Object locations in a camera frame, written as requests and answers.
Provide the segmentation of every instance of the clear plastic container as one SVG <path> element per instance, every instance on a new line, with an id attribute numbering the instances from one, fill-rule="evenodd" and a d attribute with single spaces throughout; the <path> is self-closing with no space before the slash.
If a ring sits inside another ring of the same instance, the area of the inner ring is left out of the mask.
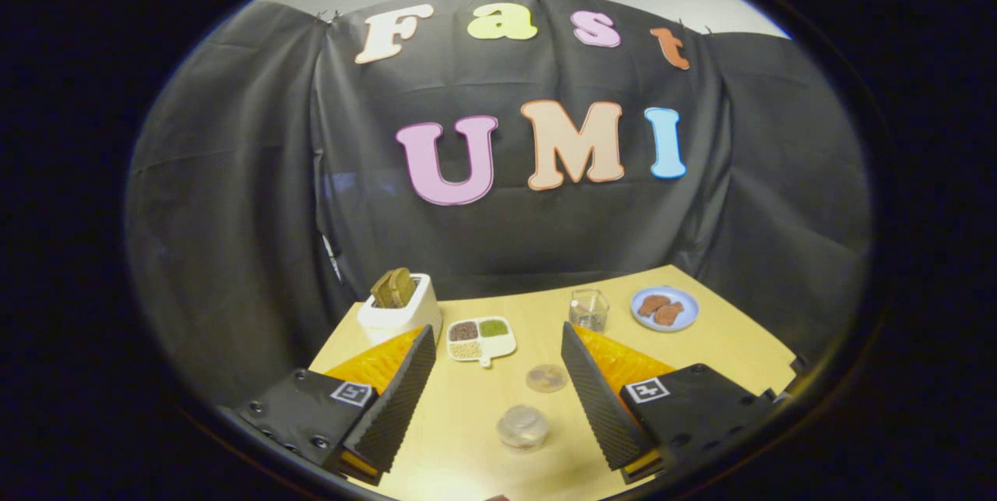
<path id="1" fill-rule="evenodd" d="M 538 409 L 516 405 L 498 420 L 496 429 L 507 447 L 516 452 L 533 452 L 544 445 L 549 427 Z"/>
<path id="2" fill-rule="evenodd" d="M 571 305 L 567 319 L 574 326 L 602 333 L 609 319 L 609 300 L 597 288 L 583 288 L 571 292 Z"/>

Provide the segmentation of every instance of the brown grains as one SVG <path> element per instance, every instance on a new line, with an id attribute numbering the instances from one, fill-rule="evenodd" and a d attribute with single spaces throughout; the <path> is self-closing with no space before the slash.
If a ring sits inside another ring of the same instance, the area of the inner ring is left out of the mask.
<path id="1" fill-rule="evenodd" d="M 466 341 L 477 337 L 477 324 L 473 321 L 463 321 L 449 328 L 449 340 Z"/>

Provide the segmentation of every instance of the orange letter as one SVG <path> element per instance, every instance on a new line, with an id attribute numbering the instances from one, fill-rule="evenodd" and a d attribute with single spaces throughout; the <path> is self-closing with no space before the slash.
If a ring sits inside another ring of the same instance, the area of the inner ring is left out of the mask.
<path id="1" fill-rule="evenodd" d="M 554 189 L 564 182 L 558 171 L 556 156 L 560 157 L 571 181 L 579 182 L 592 157 L 588 178 L 592 182 L 612 182 L 623 178 L 620 164 L 619 141 L 616 138 L 617 121 L 623 110 L 619 104 L 596 102 L 588 107 L 588 115 L 581 131 L 567 117 L 564 107 L 553 100 L 536 100 L 523 104 L 523 115 L 534 124 L 537 171 L 530 176 L 531 189 Z"/>
<path id="2" fill-rule="evenodd" d="M 665 54 L 665 58 L 668 58 L 669 63 L 677 69 L 688 70 L 689 61 L 679 54 L 679 48 L 682 47 L 682 40 L 676 39 L 668 28 L 652 29 L 651 35 L 658 38 L 659 42 L 661 42 L 661 51 Z"/>

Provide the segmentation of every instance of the yellow letter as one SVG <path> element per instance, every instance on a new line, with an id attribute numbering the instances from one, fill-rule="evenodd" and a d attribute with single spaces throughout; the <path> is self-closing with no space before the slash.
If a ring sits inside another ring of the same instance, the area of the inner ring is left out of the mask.
<path id="1" fill-rule="evenodd" d="M 580 181 L 592 157 L 588 178 L 592 182 L 612 182 L 623 178 L 620 164 L 617 121 L 623 110 L 619 104 L 596 102 L 588 107 L 581 131 L 567 117 L 564 107 L 553 100 L 536 100 L 523 104 L 523 115 L 534 123 L 537 171 L 530 177 L 531 189 L 554 189 L 564 182 L 555 155 L 560 157 L 571 181 Z"/>
<path id="2" fill-rule="evenodd" d="M 367 43 L 364 43 L 364 50 L 354 61 L 357 64 L 370 63 L 379 58 L 388 58 L 401 53 L 402 46 L 395 43 L 395 35 L 401 36 L 403 40 L 412 37 L 416 33 L 417 24 L 414 16 L 420 18 L 433 16 L 433 7 L 420 4 L 402 10 L 375 14 L 365 19 L 364 23 L 368 25 Z"/>
<path id="3" fill-rule="evenodd" d="M 474 15 L 477 18 L 467 24 L 467 32 L 480 40 L 528 40 L 537 35 L 537 28 L 530 24 L 530 9 L 521 4 L 487 4 L 474 9 Z"/>

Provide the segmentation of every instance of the black curtain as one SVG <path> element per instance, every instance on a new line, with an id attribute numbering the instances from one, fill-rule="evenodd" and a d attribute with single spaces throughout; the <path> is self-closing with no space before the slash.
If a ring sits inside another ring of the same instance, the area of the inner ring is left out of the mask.
<path id="1" fill-rule="evenodd" d="M 530 9 L 537 36 L 470 36 L 471 12 L 495 2 Z M 424 3 L 434 15 L 401 53 L 354 63 L 365 19 Z M 610 16 L 621 45 L 581 43 L 577 10 Z M 688 70 L 650 35 L 662 27 Z M 543 99 L 578 128 L 592 103 L 619 104 L 624 177 L 528 188 L 520 107 Z M 651 107 L 680 114 L 683 177 L 651 174 Z M 438 122 L 439 170 L 459 182 L 467 143 L 453 124 L 469 115 L 498 120 L 491 191 L 464 206 L 421 199 L 396 132 Z M 222 404 L 307 365 L 395 266 L 431 274 L 448 299 L 673 263 L 815 358 L 861 294 L 869 199 L 852 124 L 790 40 L 704 36 L 602 0 L 399 0 L 332 24 L 257 3 L 197 47 L 150 112 L 129 179 L 129 258 L 168 354 Z"/>

